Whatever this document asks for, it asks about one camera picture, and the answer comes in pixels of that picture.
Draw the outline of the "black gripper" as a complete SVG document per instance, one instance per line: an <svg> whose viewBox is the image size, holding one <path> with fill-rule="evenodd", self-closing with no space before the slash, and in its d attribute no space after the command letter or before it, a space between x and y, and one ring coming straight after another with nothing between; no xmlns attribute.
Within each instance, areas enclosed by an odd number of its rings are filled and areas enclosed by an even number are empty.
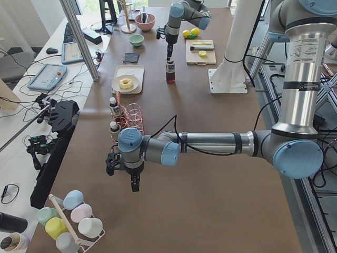
<svg viewBox="0 0 337 253"><path fill-rule="evenodd" d="M133 192L139 192L140 190L140 181L141 181L141 173L144 170L144 163L141 165L130 168L125 165L125 171L131 176L131 188Z"/></svg>
<svg viewBox="0 0 337 253"><path fill-rule="evenodd" d="M172 53L173 53L173 46L176 43L175 40L167 40L167 57L166 60L172 59Z"/></svg>

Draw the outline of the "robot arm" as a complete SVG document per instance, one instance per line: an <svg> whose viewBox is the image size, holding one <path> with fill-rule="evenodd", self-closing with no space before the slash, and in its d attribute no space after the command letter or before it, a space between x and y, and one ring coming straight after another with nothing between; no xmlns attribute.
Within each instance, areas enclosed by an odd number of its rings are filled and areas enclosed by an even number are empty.
<svg viewBox="0 0 337 253"><path fill-rule="evenodd" d="M177 42L182 20L206 30L211 21L210 11L202 1L186 0L171 4L168 23L164 27L167 60L172 57L173 45Z"/></svg>
<svg viewBox="0 0 337 253"><path fill-rule="evenodd" d="M143 135L126 128L118 135L119 153L107 161L107 173L124 170L133 191L140 189L146 161L174 166L179 154L195 150L228 156L245 153L263 158L287 177L300 179L319 171L324 154L313 127L326 39L336 30L336 1L272 1L268 35L287 38L281 110L270 130L247 133L157 132Z"/></svg>

